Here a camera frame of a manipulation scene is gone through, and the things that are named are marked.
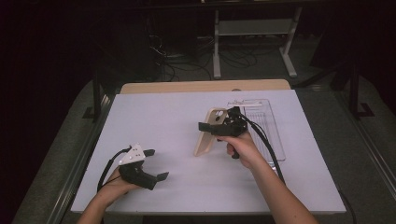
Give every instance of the white tabletop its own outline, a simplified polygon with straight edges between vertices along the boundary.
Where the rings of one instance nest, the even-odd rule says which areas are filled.
[[[295,91],[216,91],[117,95],[92,154],[71,210],[82,212],[96,192],[100,175],[118,151],[139,143],[156,153],[146,173],[169,172],[154,190],[129,192],[107,208],[125,214],[265,214],[269,208],[253,176],[215,142],[194,157],[198,122],[211,107],[234,100],[268,99],[286,155],[280,163],[289,189],[315,214],[345,212]]]

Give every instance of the dark background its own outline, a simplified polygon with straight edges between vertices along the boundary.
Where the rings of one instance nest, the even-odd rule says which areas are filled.
[[[105,91],[114,93],[125,82],[154,80],[158,67],[145,38],[149,32],[147,14],[108,15],[81,10],[73,2],[38,0],[2,1],[0,12],[0,222],[8,223],[69,107],[94,72],[99,69]],[[395,7],[388,2],[305,7],[298,33],[324,34],[314,66],[327,68],[352,55],[360,74],[375,84],[384,102],[396,113],[394,13]],[[194,54],[194,36],[212,30],[211,15],[185,12],[169,18],[160,13],[154,16],[156,26],[151,24],[150,28],[168,39],[169,45]],[[92,41],[92,34],[105,50]],[[104,52],[107,50],[117,56],[116,60]],[[139,57],[128,51],[139,52]],[[124,62],[132,64],[125,67]]]

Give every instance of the person's right hand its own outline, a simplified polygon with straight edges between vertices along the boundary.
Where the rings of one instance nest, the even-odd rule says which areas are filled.
[[[219,140],[227,142],[227,153],[233,155],[235,149],[242,164],[248,169],[252,169],[257,162],[265,161],[264,157],[257,149],[249,132],[244,132],[238,137],[216,136]]]

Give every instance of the person's left hand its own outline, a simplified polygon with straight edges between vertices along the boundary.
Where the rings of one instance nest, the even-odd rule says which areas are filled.
[[[132,189],[139,189],[135,184],[130,184],[123,180],[120,176],[119,167],[117,167],[107,182],[102,186],[95,196],[95,200],[99,200],[106,206],[113,204],[120,196],[128,193]]]

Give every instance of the floor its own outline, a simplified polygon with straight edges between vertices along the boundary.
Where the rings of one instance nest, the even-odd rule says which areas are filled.
[[[265,44],[260,45],[255,45],[255,40],[243,40],[242,46],[241,43],[225,43],[220,60],[222,79],[285,78],[293,85],[321,71],[309,66],[318,43],[316,37],[298,36],[293,42],[290,57],[298,74],[296,78],[288,76],[277,50],[282,39],[263,38]],[[211,55],[206,53],[198,61],[189,63],[169,61],[163,77],[157,81],[209,80],[213,69],[210,59]],[[384,166],[381,170],[372,156],[382,155],[390,171],[387,174],[396,171],[396,118],[381,103],[373,85],[361,78],[360,103],[370,106],[375,115],[355,120],[347,110],[348,87],[333,91],[329,86],[332,77],[330,74],[313,85],[296,89],[334,183],[346,196],[345,204],[350,204],[344,214],[317,215],[317,218],[320,223],[353,223],[353,217],[360,224],[396,223],[396,197],[390,190],[392,185],[386,181]],[[87,164],[87,160],[78,161],[78,158],[84,155],[89,158],[89,152],[84,151],[92,149],[103,125],[102,121],[93,123],[92,119],[83,118],[92,105],[90,82],[70,108],[13,223],[75,223],[78,220],[79,214],[68,211],[82,175],[82,172],[73,171],[78,167],[83,170]],[[111,101],[103,101],[103,105],[102,119]],[[105,223],[138,224],[141,221],[142,217],[105,216]]]

